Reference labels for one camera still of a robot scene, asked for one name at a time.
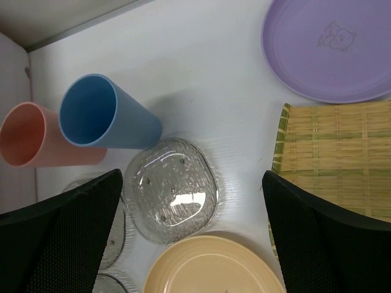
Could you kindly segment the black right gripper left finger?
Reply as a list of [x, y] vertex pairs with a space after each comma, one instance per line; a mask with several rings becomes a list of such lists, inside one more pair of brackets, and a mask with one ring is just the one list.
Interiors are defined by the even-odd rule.
[[1, 292], [92, 292], [122, 187], [113, 169], [1, 214]]

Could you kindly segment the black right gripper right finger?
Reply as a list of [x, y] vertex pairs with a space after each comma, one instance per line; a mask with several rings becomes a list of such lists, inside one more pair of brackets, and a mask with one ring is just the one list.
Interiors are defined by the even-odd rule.
[[267, 171], [268, 219], [287, 292], [390, 292], [390, 223]]

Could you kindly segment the woven bamboo tray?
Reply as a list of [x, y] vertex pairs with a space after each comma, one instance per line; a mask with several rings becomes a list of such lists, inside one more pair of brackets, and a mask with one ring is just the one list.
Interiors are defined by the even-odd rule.
[[285, 104], [271, 170], [333, 204], [389, 222], [390, 101]]

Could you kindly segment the yellow plastic plate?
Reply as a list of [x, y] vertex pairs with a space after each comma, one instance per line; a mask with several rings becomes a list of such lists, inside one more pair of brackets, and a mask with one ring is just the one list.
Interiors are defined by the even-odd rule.
[[284, 292], [269, 266], [245, 246], [217, 236], [195, 236], [156, 260], [144, 292]]

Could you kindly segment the pink plastic cup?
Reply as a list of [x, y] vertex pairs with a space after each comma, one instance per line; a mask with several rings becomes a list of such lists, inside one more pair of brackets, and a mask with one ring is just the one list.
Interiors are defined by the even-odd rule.
[[15, 106], [1, 126], [1, 155], [14, 167], [94, 165], [105, 148], [78, 147], [62, 135], [58, 114], [32, 102]]

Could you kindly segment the blue plastic cup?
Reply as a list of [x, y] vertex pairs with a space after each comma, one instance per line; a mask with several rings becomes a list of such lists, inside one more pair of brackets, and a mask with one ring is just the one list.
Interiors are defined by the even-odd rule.
[[65, 139], [78, 147], [142, 150], [162, 134], [159, 118], [101, 74], [77, 79], [59, 109]]

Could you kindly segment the purple plastic plate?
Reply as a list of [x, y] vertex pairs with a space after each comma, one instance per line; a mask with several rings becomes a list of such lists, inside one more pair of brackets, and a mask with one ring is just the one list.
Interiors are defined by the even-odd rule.
[[261, 45], [290, 90], [346, 104], [390, 93], [389, 1], [273, 1]]

